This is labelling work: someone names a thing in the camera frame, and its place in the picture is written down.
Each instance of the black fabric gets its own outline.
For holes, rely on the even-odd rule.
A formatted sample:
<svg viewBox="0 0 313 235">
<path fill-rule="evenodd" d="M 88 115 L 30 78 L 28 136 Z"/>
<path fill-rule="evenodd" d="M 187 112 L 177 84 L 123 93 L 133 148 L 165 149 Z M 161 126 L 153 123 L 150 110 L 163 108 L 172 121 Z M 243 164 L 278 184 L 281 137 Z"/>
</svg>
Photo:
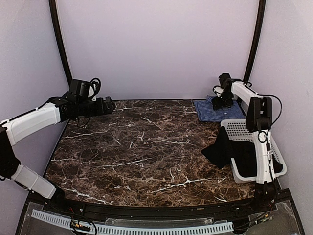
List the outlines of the black fabric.
<svg viewBox="0 0 313 235">
<path fill-rule="evenodd" d="M 208 146 L 201 153 L 219 169 L 230 164 L 234 158 L 239 174 L 242 177 L 257 175 L 257 162 L 254 143 L 248 141 L 230 141 L 225 127 L 221 127 L 215 143 Z M 273 158 L 274 172 L 283 170 L 283 165 Z"/>
</svg>

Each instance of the blue checkered towel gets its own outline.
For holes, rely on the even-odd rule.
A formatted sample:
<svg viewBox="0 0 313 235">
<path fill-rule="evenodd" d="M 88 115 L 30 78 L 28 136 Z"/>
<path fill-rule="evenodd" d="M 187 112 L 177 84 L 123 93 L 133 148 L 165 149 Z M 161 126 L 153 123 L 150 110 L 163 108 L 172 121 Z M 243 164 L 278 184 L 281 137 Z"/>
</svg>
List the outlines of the blue checkered towel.
<svg viewBox="0 0 313 235">
<path fill-rule="evenodd" d="M 208 96 L 206 100 L 194 101 L 199 121 L 221 122 L 225 119 L 246 118 L 236 101 L 234 101 L 234 104 L 230 108 L 222 107 L 221 109 L 213 110 L 213 98 L 213 96 Z"/>
</svg>

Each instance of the brown marble surface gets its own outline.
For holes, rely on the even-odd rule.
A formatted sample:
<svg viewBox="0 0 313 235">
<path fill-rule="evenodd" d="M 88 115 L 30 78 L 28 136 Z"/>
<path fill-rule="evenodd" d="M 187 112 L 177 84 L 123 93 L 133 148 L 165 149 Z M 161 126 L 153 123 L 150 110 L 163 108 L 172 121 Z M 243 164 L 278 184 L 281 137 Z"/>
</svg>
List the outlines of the brown marble surface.
<svg viewBox="0 0 313 235">
<path fill-rule="evenodd" d="M 191 100 L 119 101 L 85 128 L 71 121 L 45 177 L 66 198 L 121 206 L 191 206 L 253 196 L 201 150 L 219 124 L 198 121 Z"/>
</svg>

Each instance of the white basket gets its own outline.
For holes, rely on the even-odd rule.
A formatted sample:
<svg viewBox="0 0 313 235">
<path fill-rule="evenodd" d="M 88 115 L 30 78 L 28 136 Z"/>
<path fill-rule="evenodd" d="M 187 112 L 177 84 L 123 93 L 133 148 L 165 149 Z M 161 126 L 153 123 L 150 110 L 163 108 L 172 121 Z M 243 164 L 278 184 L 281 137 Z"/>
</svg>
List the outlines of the white basket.
<svg viewBox="0 0 313 235">
<path fill-rule="evenodd" d="M 246 128 L 246 120 L 245 119 L 228 119 L 223 120 L 221 122 L 221 126 L 224 126 L 226 129 L 226 132 L 229 136 L 229 139 L 231 141 L 249 141 L 253 142 L 251 133 Z M 283 159 L 283 156 L 281 155 L 274 138 L 271 136 L 271 147 L 273 151 L 274 158 L 283 165 L 283 170 L 279 173 L 276 173 L 276 177 L 286 174 L 287 172 L 287 166 L 285 164 L 285 161 Z M 251 181 L 256 181 L 255 177 L 242 177 L 237 169 L 235 159 L 231 158 L 231 169 L 233 171 L 235 182 L 240 183 L 247 183 Z"/>
</svg>

